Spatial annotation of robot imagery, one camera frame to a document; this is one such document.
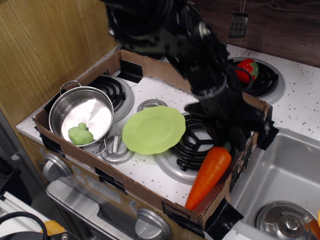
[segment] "green plate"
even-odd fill
[[[159,154],[176,145],[185,131],[185,117],[177,109],[153,106],[129,119],[123,127],[122,140],[133,152]]]

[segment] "black robotic arm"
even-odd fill
[[[265,131],[264,112],[248,105],[226,45],[214,35],[192,3],[185,0],[102,0],[109,33],[136,53],[165,54],[187,79],[199,100],[185,110],[200,118],[221,145],[231,141],[239,151],[250,131]]]

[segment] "stainless steel pot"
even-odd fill
[[[63,87],[69,83],[78,83],[79,87],[62,94]],[[71,142],[68,130],[77,127],[79,123],[85,123],[93,134],[94,141],[77,147],[87,149],[105,140],[113,126],[113,119],[112,102],[103,91],[90,86],[81,86],[78,81],[68,81],[60,87],[60,97],[50,110],[49,127],[54,134]]]

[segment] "green toy food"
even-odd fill
[[[74,126],[68,131],[71,142],[76,146],[87,145],[94,141],[94,136],[87,130],[87,125],[83,122]]]

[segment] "sink drain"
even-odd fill
[[[318,221],[311,212],[285,201],[265,205],[255,219],[257,229],[279,240],[317,240],[314,226],[318,231]]]

